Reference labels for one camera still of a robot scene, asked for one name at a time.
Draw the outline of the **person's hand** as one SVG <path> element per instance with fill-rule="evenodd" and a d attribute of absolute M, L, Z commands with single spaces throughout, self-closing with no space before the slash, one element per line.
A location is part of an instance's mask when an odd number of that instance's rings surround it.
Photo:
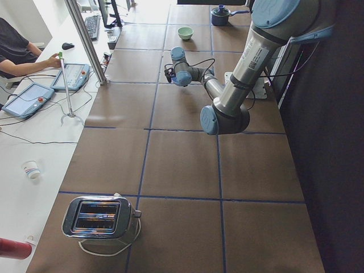
<path fill-rule="evenodd" d="M 46 68 L 60 68 L 61 61 L 59 59 L 59 54 L 55 53 L 48 60 L 45 61 Z"/>

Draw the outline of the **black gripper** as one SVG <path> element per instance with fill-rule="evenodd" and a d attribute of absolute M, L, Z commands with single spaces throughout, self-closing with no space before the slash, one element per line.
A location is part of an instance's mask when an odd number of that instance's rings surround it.
<path fill-rule="evenodd" d="M 175 77 L 175 71 L 173 68 L 173 64 L 166 64 L 164 66 L 164 75 L 169 83 L 172 82 L 172 79 Z"/>

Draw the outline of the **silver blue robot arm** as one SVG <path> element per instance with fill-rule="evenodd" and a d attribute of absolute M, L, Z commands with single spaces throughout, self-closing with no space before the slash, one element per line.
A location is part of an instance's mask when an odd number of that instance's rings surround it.
<path fill-rule="evenodd" d="M 208 68 L 187 63 L 181 47 L 171 50 L 172 67 L 164 71 L 168 82 L 187 86 L 200 82 L 213 98 L 200 114 L 209 135 L 242 132 L 250 122 L 243 105 L 274 52 L 287 43 L 313 43 L 333 32 L 338 1 L 255 1 L 244 52 L 225 85 Z"/>

